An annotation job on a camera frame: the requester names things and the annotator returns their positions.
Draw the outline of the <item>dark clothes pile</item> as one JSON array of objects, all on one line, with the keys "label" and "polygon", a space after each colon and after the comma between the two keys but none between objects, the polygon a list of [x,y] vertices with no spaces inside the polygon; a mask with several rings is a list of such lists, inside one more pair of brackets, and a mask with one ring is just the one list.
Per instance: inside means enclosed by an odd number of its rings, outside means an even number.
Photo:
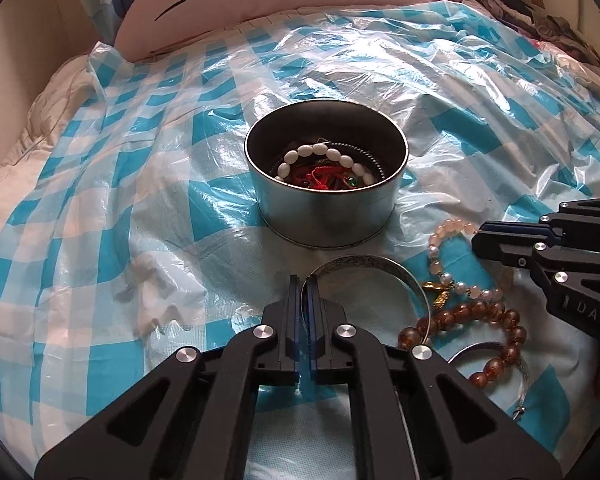
[{"label": "dark clothes pile", "polygon": [[571,28],[561,16],[535,10],[521,0],[462,0],[477,3],[481,9],[518,34],[547,42],[575,60],[600,72],[600,57],[593,47]]}]

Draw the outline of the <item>silver engraved bangle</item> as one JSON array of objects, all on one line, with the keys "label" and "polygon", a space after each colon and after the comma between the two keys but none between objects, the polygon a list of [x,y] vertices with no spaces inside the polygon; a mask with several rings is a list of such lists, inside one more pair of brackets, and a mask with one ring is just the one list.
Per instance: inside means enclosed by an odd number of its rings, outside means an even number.
[{"label": "silver engraved bangle", "polygon": [[323,299],[340,304],[347,320],[373,333],[383,344],[395,347],[405,327],[426,318],[427,308],[416,292],[394,275],[381,269],[380,256],[352,252],[325,252],[306,267],[306,278],[317,274]]}]

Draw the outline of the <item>thin silver bangle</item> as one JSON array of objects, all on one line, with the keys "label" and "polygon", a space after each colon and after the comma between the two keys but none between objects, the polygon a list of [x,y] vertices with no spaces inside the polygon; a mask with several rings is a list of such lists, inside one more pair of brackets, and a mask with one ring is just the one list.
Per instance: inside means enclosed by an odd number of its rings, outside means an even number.
[{"label": "thin silver bangle", "polygon": [[530,376],[526,361],[522,358],[519,344],[503,344],[497,341],[476,342],[468,344],[465,348],[454,353],[448,362],[452,365],[460,364],[471,353],[490,351],[494,357],[483,365],[480,372],[472,373],[469,381],[479,389],[486,389],[494,385],[501,377],[505,376],[511,368],[516,368],[520,376],[514,409],[510,418],[520,422],[526,412],[527,394],[530,388]]}]

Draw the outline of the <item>round silver metal tin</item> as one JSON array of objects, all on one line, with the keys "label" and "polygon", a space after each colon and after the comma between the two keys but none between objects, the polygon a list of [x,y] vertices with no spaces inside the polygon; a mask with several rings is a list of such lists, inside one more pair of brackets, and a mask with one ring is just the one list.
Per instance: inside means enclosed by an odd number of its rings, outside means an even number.
[{"label": "round silver metal tin", "polygon": [[388,116],[338,100],[279,107],[245,140],[263,220],[315,248],[360,244],[387,224],[409,152]]}]

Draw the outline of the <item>red jewelry in tin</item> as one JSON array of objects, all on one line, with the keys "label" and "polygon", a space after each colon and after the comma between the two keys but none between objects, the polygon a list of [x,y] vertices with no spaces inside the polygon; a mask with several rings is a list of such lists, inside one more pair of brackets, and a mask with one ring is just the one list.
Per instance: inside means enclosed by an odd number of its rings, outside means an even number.
[{"label": "red jewelry in tin", "polygon": [[293,164],[285,181],[314,191],[347,191],[364,186],[363,178],[358,177],[352,169],[326,159]]}]

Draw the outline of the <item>cream padded headboard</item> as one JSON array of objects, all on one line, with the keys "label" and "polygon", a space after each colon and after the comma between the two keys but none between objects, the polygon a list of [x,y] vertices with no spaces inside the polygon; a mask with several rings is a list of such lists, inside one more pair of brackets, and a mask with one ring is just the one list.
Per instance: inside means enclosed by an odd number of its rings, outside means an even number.
[{"label": "cream padded headboard", "polygon": [[80,0],[3,0],[0,5],[0,162],[50,76],[91,50],[99,33]]}]

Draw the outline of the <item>white quilt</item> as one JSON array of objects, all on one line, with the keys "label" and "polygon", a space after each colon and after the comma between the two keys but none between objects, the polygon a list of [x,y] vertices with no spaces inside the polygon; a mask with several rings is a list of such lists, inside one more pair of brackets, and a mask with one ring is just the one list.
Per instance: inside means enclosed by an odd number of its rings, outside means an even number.
[{"label": "white quilt", "polygon": [[0,163],[0,231],[17,203],[33,190],[60,136],[94,91],[87,57],[80,55],[61,65],[33,101],[20,137]]}]

